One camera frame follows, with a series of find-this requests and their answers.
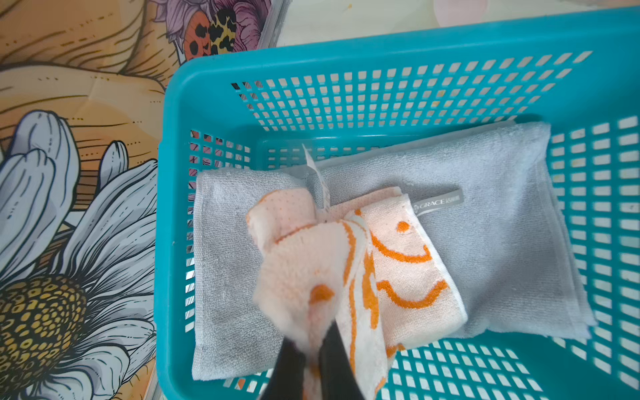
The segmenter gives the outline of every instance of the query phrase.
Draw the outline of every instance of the white and orange patterned towel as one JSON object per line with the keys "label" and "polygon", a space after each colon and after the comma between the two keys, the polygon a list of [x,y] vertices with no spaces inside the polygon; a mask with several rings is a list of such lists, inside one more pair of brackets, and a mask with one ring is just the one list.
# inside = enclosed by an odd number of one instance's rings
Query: white and orange patterned towel
{"label": "white and orange patterned towel", "polygon": [[334,319],[365,399],[384,386],[397,350],[437,340],[467,320],[399,188],[320,217],[306,189],[275,191],[246,219],[264,257],[254,301],[307,354],[309,400],[321,397],[317,354]]}

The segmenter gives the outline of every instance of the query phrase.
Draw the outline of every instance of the gray towel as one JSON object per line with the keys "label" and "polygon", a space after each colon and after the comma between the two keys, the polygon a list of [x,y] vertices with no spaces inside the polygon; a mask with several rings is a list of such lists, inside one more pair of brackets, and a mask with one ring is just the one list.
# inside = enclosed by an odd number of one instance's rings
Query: gray towel
{"label": "gray towel", "polygon": [[244,218],[267,193],[301,186],[302,181],[280,172],[224,168],[198,175],[193,379],[243,376],[275,363],[282,335],[252,302],[262,256]]}
{"label": "gray towel", "polygon": [[[469,315],[485,330],[589,337],[595,320],[545,156],[550,126],[468,130],[316,163],[332,204],[399,186],[412,202],[462,189],[464,203],[419,217]],[[317,177],[307,178],[319,197]]]}

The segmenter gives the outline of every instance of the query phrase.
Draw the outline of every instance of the towel label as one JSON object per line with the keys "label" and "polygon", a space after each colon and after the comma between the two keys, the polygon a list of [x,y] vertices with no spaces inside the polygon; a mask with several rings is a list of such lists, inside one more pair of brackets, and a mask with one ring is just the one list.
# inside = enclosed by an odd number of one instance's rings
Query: towel label
{"label": "towel label", "polygon": [[462,189],[458,189],[444,195],[415,202],[411,204],[411,206],[413,207],[415,215],[420,216],[427,212],[436,211],[456,204],[462,204],[463,201],[464,197],[462,196]]}
{"label": "towel label", "polygon": [[304,145],[302,145],[302,148],[305,151],[305,158],[307,159],[307,166],[309,168],[311,168],[312,170],[314,170],[316,172],[316,174],[318,175],[318,180],[320,181],[320,186],[322,186],[323,211],[326,214],[329,214],[329,207],[331,207],[331,197],[329,195],[329,187],[326,185],[326,182],[324,181],[324,178],[323,178],[322,174],[320,173],[320,171],[318,171],[318,168],[316,167],[316,163],[314,162],[314,159],[311,158],[311,155],[309,154],[309,151],[307,150],[307,148]]}

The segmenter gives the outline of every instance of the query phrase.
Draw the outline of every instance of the yellow and black flower center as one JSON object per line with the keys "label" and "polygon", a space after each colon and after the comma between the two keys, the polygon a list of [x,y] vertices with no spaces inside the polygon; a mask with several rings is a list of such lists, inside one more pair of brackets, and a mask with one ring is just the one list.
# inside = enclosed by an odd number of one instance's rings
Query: yellow and black flower center
{"label": "yellow and black flower center", "polygon": [[34,276],[0,291],[0,397],[36,382],[77,342],[86,296],[69,277]]}

